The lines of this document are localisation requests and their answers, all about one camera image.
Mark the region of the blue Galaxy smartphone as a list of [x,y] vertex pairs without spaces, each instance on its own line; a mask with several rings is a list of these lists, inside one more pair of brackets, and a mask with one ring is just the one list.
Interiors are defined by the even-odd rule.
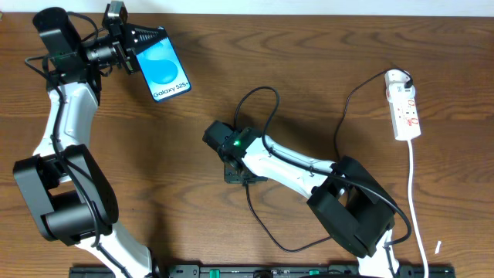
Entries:
[[153,100],[157,103],[191,90],[191,82],[167,33],[147,49],[135,49],[137,61]]

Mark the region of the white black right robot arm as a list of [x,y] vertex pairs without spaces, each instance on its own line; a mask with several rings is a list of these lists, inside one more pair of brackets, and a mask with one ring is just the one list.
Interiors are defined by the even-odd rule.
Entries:
[[357,257],[362,276],[396,277],[391,248],[394,215],[390,195],[356,160],[308,157],[277,144],[261,131],[214,121],[202,140],[225,164],[228,183],[272,179],[301,194],[330,238]]

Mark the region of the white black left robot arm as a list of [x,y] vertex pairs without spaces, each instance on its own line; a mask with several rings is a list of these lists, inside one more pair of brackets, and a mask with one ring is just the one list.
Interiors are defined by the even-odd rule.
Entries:
[[32,22],[47,54],[37,73],[46,81],[50,111],[45,133],[13,175],[41,236],[93,254],[116,277],[166,277],[167,269],[119,220],[116,195],[89,150],[101,80],[114,68],[139,72],[139,54],[167,37],[162,27],[130,24],[121,1],[82,37],[60,7]]

